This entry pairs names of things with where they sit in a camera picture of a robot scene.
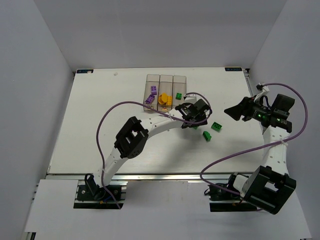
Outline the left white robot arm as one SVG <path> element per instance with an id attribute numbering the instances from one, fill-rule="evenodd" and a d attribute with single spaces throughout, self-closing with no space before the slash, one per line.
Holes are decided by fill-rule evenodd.
<path id="1" fill-rule="evenodd" d="M 102 167 L 93 174 L 92 180 L 98 188 L 108 186 L 113 176 L 127 160 L 140 155 L 148 139 L 171 129 L 185 129 L 206 125 L 208 118 L 212 114 L 210 104 L 203 99 L 199 99 L 194 103 L 184 102 L 167 113 L 153 109 L 152 111 L 157 114 L 151 118 L 138 119 L 135 116 L 130 117 L 117 133 L 109 156 L 104 157 L 99 142 L 99 133 L 103 121 L 111 110 L 124 104 L 136 105 L 137 103 L 124 101 L 112 106 L 104 114 L 96 130 L 95 140 L 102 159 Z"/>

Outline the orange curved lego brick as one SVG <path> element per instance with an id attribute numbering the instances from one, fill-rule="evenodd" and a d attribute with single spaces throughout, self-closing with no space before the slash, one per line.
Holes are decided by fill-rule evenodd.
<path id="1" fill-rule="evenodd" d="M 164 92 L 158 96 L 158 103 L 160 105 L 166 105 L 168 102 L 168 95 Z"/>

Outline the purple long lego brick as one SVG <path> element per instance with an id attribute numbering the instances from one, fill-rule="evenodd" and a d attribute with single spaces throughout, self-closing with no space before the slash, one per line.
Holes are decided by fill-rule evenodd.
<path id="1" fill-rule="evenodd" d="M 151 104 L 154 102 L 155 99 L 156 99 L 156 96 L 153 95 L 153 94 L 150 94 L 150 95 L 146 98 L 146 100 L 144 101 L 144 103 L 147 104 L 147 105 L 151 105 Z"/>

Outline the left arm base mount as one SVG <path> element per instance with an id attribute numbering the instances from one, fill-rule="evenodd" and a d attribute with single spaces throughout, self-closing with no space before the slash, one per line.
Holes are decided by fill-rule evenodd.
<path id="1" fill-rule="evenodd" d="M 106 186 L 109 192 L 96 184 L 90 173 L 77 186 L 73 208 L 92 210 L 120 210 L 124 205 L 125 192 L 122 185 Z"/>

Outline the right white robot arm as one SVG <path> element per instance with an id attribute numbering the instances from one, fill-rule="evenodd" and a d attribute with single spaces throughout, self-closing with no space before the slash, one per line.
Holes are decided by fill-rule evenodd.
<path id="1" fill-rule="evenodd" d="M 285 142 L 292 132 L 288 117 L 294 103 L 293 98 L 283 94 L 276 96 L 271 107 L 254 97 L 244 97 L 239 104 L 224 110 L 236 121 L 254 119 L 263 127 L 266 148 L 262 165 L 251 176 L 232 174 L 228 184 L 239 192 L 241 200 L 273 215 L 280 211 L 297 186 L 288 173 Z"/>

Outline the purple small lego brick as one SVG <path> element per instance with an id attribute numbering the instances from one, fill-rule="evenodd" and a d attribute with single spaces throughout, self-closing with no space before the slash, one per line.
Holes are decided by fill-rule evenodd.
<path id="1" fill-rule="evenodd" d="M 156 95 L 157 95 L 158 89 L 157 89 L 157 86 L 156 86 L 156 85 L 152 85 L 152 86 L 150 87 L 150 93 L 151 93 L 152 96 L 156 96 Z"/>

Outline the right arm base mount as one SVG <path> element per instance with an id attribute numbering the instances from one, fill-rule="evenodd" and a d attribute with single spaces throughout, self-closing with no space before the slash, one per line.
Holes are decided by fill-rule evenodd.
<path id="1" fill-rule="evenodd" d="M 257 210 L 257 207 L 242 201 L 238 195 L 212 185 L 208 185 L 204 196 L 209 197 L 209 207 L 212 213 L 254 212 Z"/>

